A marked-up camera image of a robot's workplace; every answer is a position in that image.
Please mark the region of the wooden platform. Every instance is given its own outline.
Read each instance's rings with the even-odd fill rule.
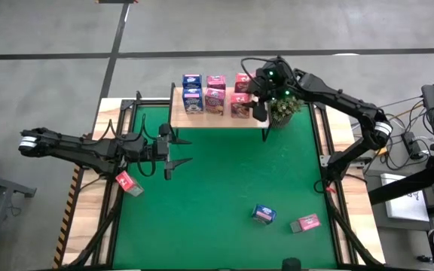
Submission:
[[[178,93],[174,93],[174,98],[182,101],[182,97]],[[93,139],[98,139],[108,124],[108,121],[112,119],[114,125],[117,125],[118,114],[120,112],[120,103],[122,98],[108,98],[102,99],[99,107],[99,113],[96,119],[95,129],[93,131]],[[322,118],[320,111],[316,110],[317,122],[319,127],[319,134],[321,138],[322,149],[327,152],[326,138],[322,126]],[[327,116],[329,119],[329,125],[332,133],[332,140],[336,151],[342,151],[354,143],[354,137],[351,130],[349,117],[333,108],[327,107]],[[129,115],[125,118],[124,131],[127,131]],[[185,125],[185,119],[180,119],[181,127],[188,127],[190,124]],[[257,123],[249,125],[249,128],[263,128],[258,126]],[[362,171],[357,169],[350,169],[348,171],[351,174],[362,177]],[[81,173],[81,183],[86,184],[97,178],[96,174],[92,170],[87,170]],[[384,255],[377,233],[376,224],[374,222],[374,216],[371,209],[371,204],[368,198],[368,192],[364,182],[355,178],[346,177],[343,182],[344,195],[347,205],[347,211],[350,217],[350,224],[353,231],[359,237],[363,245],[371,252],[371,254],[384,263]],[[102,208],[103,191],[105,187],[105,181],[101,180],[95,184],[86,187],[79,193],[73,191],[75,196],[70,197],[72,204],[69,206],[66,213],[73,212],[73,216],[69,216],[66,213],[63,215],[63,221],[67,220],[70,223],[63,222],[62,234],[60,234],[60,240],[57,243],[57,251],[63,253],[57,253],[54,258],[53,266],[59,264],[71,263],[81,252],[84,246],[90,241],[93,234],[98,227],[98,219]],[[108,236],[110,229],[107,230],[105,238],[102,242],[102,257],[100,257],[100,263],[104,263],[106,259],[106,252],[108,248]],[[349,255],[347,254],[347,242],[344,234],[339,232],[339,238],[341,243],[341,250],[343,251],[344,262],[349,263]]]
[[[202,88],[203,95],[207,88]],[[187,114],[185,112],[182,99],[182,88],[173,89],[172,98],[172,119],[170,125],[173,128],[256,128],[263,129],[269,127],[269,120],[264,122],[252,118],[252,109],[250,109],[250,118],[240,119],[231,117],[231,94],[234,93],[233,87],[228,87],[225,91],[225,108],[224,115],[208,114]]]

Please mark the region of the paper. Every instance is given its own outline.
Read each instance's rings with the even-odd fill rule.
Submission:
[[[381,184],[391,184],[405,178],[405,176],[394,174],[381,174]],[[386,203],[388,218],[401,218],[415,221],[429,222],[428,211],[423,197],[423,191],[410,193],[406,196],[392,199]]]

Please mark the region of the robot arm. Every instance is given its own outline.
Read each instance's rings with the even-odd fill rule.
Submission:
[[[366,151],[379,150],[386,146],[393,128],[383,110],[348,96],[343,93],[343,90],[328,87],[316,75],[299,69],[292,70],[290,65],[279,56],[263,60],[266,63],[262,68],[257,69],[249,86],[249,92],[258,97],[257,102],[248,104],[249,107],[254,108],[253,117],[257,120],[267,119],[264,106],[266,101],[295,96],[296,99],[306,102],[321,102],[329,105],[359,121],[363,137],[345,151],[338,151],[331,155],[324,176],[327,185],[332,181],[341,180],[349,164]]]
[[[129,133],[124,137],[114,139],[89,140],[83,137],[63,135],[46,128],[23,130],[18,150],[26,157],[52,156],[73,162],[79,166],[94,169],[101,175],[115,174],[116,169],[122,163],[152,162],[152,172],[145,176],[153,175],[154,163],[164,161],[164,177],[171,179],[171,172],[179,165],[191,160],[169,159],[169,144],[190,144],[190,142],[176,138],[172,127],[164,123],[159,128],[159,136],[149,144],[142,134]]]

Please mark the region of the wooden shelf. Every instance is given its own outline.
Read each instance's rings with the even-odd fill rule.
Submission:
[[[205,95],[207,88],[203,87],[202,91]],[[228,87],[225,91],[225,108],[223,116],[207,113],[205,109],[203,114],[187,114],[182,100],[182,87],[174,87],[170,125],[172,125],[173,128],[265,129],[269,127],[268,119],[265,122],[260,122],[252,117],[252,109],[250,109],[250,117],[248,119],[231,117],[230,100],[232,93],[234,93],[233,87]]]

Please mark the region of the blue box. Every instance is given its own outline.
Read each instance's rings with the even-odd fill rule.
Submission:
[[[203,114],[202,90],[200,88],[184,89],[182,99],[187,114]]]
[[[202,75],[183,75],[182,86],[184,88],[202,88]]]
[[[276,211],[263,205],[256,205],[252,212],[252,217],[264,224],[271,224],[276,218]]]

